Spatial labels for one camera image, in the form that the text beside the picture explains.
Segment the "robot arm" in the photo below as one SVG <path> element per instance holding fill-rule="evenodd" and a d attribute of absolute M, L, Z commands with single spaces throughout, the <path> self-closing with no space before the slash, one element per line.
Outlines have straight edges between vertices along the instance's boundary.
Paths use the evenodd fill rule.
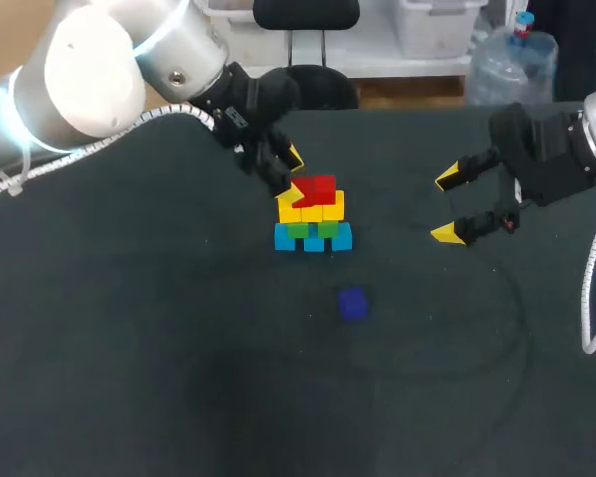
<path fill-rule="evenodd" d="M 491 147 L 459 159 L 436 184 L 447 191 L 501 166 L 499 199 L 483 213 L 435 229 L 441 242 L 471 245 L 497 229 L 513 233 L 524 204 L 548 206 L 596 184 L 596 93 L 580 112 L 541 120 L 510 105 L 491 116 L 489 130 Z"/>
<path fill-rule="evenodd" d="M 227 58 L 192 0 L 58 0 L 30 59 L 0 80 L 0 171 L 127 129 L 143 111 L 145 80 L 167 101 L 211 115 L 223 146 L 248 144 L 243 168 L 279 195 L 303 163 L 273 124 L 298 88 L 283 71 L 252 79 Z M 280 149 L 261 147 L 271 137 Z"/>

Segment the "white storage bin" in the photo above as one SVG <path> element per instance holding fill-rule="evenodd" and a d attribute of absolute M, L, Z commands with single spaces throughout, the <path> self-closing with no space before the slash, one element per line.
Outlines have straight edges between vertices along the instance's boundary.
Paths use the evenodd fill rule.
<path fill-rule="evenodd" d="M 488 0 L 395 0 L 397 34 L 407 58 L 451 58 L 468 52 L 475 20 Z"/>
<path fill-rule="evenodd" d="M 289 34 L 265 30 L 254 20 L 253 0 L 195 0 L 229 44 L 229 59 L 244 67 L 284 67 Z"/>

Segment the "black chair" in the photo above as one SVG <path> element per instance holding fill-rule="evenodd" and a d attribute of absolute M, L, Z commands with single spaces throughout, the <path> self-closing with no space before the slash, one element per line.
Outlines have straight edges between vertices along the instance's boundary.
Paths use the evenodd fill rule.
<path fill-rule="evenodd" d="M 360 18 L 358 0 L 255 0 L 254 17 L 267 30 L 322 31 L 321 65 L 292 65 L 290 60 L 290 65 L 283 68 L 300 89 L 299 109 L 358 109 L 353 83 L 342 73 L 328 68 L 324 54 L 324 31 L 353 27 Z"/>

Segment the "green block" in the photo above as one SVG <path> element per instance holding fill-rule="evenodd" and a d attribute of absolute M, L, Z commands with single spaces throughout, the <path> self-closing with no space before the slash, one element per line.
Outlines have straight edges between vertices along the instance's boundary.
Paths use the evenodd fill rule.
<path fill-rule="evenodd" d="M 318 223 L 318 237 L 330 239 L 338 235 L 338 221 L 324 221 Z"/>
<path fill-rule="evenodd" d="M 289 236 L 293 239 L 306 239 L 309 236 L 309 224 L 306 222 L 294 222 L 287 224 Z"/>

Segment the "wooden floor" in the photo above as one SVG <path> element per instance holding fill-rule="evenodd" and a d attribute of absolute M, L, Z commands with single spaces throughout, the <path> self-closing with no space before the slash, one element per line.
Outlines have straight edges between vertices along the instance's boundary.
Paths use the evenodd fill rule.
<path fill-rule="evenodd" d="M 0 0 L 0 77 L 22 65 L 49 22 L 54 0 Z M 463 102 L 461 79 L 362 79 L 357 81 L 362 108 L 425 108 Z M 164 103 L 148 93 L 147 109 Z"/>

